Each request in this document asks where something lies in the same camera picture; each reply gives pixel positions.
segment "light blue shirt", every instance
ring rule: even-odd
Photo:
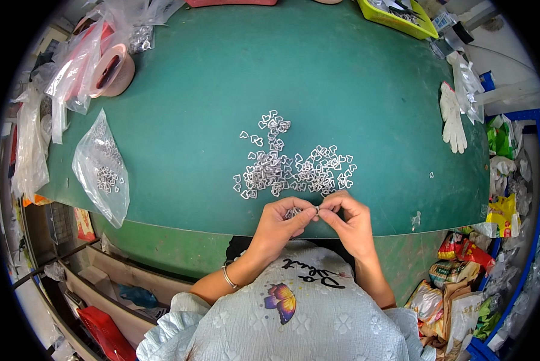
[[[210,307],[191,293],[139,344],[154,360],[434,360],[417,316],[382,311],[336,253],[292,240],[254,282]]]

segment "ruffled sleeve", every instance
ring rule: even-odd
[[[434,361],[436,349],[431,346],[422,348],[418,337],[417,315],[407,308],[390,308],[383,311],[400,329],[406,341],[410,361]]]
[[[210,305],[196,295],[181,292],[172,297],[170,312],[160,317],[138,345],[140,361],[183,359],[198,323]]]

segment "woman's left hand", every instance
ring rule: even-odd
[[[286,212],[294,207],[302,208],[302,212],[285,220]],[[307,200],[288,197],[268,203],[264,206],[258,228],[244,256],[270,264],[280,256],[288,240],[301,235],[311,220],[318,221],[318,216],[316,208]]]

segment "pliers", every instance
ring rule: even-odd
[[[400,0],[396,0],[395,3],[400,6],[402,9],[396,9],[394,6],[389,6],[389,10],[392,10],[394,12],[396,12],[397,14],[409,14],[409,15],[413,15],[417,18],[419,18],[420,20],[423,20],[423,18],[420,17],[420,14],[416,11],[412,11],[410,10],[409,8],[407,8],[405,5],[403,5]]]

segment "blue plastic bag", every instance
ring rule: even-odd
[[[120,297],[132,301],[136,306],[145,308],[158,307],[158,300],[150,291],[142,287],[130,287],[118,284]]]

